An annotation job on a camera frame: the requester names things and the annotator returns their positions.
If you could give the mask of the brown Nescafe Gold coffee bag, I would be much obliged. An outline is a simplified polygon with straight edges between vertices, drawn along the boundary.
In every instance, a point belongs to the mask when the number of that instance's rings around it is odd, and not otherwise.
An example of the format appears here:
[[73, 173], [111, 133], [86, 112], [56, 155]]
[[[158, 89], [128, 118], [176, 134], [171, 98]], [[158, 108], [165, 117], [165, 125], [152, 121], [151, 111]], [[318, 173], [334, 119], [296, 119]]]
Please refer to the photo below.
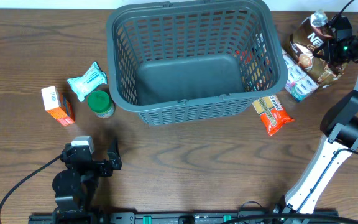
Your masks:
[[328, 44], [335, 37], [327, 15], [318, 10], [285, 39], [283, 48], [318, 86], [323, 87], [344, 75], [348, 65], [344, 60], [329, 60], [333, 53]]

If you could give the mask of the Kleenex tissue multipack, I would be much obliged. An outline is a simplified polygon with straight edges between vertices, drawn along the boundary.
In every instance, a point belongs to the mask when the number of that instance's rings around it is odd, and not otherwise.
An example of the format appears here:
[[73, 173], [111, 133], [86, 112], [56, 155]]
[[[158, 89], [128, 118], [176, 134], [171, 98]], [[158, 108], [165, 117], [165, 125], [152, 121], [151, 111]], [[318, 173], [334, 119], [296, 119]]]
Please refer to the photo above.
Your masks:
[[318, 85], [282, 48], [282, 54], [288, 70], [285, 89], [297, 102], [303, 101], [318, 89]]

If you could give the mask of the green lid glass jar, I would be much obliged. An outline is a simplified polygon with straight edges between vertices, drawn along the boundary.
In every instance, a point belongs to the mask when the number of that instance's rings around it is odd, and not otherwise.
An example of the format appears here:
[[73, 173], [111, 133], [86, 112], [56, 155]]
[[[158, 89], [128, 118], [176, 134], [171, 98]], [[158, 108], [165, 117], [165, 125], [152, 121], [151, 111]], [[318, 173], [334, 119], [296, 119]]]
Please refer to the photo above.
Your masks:
[[115, 112], [113, 100], [103, 90], [96, 90], [89, 94], [88, 106], [99, 118], [108, 118]]

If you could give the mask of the orange and white carton box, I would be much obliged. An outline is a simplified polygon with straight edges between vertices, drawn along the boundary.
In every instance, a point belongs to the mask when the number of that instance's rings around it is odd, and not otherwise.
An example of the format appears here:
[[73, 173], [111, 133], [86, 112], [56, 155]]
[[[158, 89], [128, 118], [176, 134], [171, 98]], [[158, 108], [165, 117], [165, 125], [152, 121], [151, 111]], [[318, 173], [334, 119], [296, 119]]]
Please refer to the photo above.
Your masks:
[[41, 89], [45, 111], [62, 126], [75, 123], [75, 115], [70, 102], [58, 92], [55, 86]]

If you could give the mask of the orange San Remo spaghetti pack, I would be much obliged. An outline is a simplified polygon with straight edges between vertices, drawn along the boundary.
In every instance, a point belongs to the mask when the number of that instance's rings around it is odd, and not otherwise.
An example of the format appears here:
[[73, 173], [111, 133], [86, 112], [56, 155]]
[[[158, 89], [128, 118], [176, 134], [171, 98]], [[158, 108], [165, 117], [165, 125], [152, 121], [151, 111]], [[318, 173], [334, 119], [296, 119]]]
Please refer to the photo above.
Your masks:
[[259, 98], [252, 103], [252, 106], [263, 122], [269, 136], [273, 136], [285, 124], [294, 121], [276, 95]]

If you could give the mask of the grey plastic shopping basket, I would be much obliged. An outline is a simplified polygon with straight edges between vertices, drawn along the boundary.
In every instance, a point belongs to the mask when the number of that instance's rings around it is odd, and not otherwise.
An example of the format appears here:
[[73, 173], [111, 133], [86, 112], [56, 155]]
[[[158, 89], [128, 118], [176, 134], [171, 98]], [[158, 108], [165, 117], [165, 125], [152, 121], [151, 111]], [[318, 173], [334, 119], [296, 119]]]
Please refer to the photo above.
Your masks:
[[263, 1], [126, 5], [106, 38], [113, 101], [152, 126], [240, 114], [288, 77]]

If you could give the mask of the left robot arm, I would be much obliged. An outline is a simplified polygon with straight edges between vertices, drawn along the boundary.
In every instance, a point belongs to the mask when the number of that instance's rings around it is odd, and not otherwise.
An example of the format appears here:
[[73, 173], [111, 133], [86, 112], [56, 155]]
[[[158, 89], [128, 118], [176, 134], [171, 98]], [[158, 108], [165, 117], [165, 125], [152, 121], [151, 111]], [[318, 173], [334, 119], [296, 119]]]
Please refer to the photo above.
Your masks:
[[92, 207], [101, 177], [112, 176], [122, 168], [118, 141], [114, 139], [107, 150], [107, 159], [93, 159], [91, 136], [78, 136], [65, 145], [60, 160], [66, 170], [58, 173], [52, 182], [57, 208], [52, 213], [53, 223], [109, 223], [110, 217], [100, 208]]

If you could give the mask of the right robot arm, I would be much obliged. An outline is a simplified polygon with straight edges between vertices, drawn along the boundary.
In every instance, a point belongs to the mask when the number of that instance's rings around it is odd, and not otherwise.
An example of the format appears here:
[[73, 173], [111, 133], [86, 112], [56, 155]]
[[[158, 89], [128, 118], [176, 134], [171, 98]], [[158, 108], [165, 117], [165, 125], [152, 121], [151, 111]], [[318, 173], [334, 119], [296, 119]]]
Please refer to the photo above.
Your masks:
[[[314, 50], [316, 58], [329, 65], [353, 61], [358, 63], [358, 33], [341, 34], [338, 22], [341, 13], [330, 21], [335, 38]], [[320, 130], [323, 136], [319, 148], [298, 182], [283, 196], [283, 203], [275, 206], [267, 223], [353, 223], [352, 219], [327, 212], [315, 212], [319, 196], [351, 155], [358, 155], [358, 77], [355, 87], [325, 114]]]

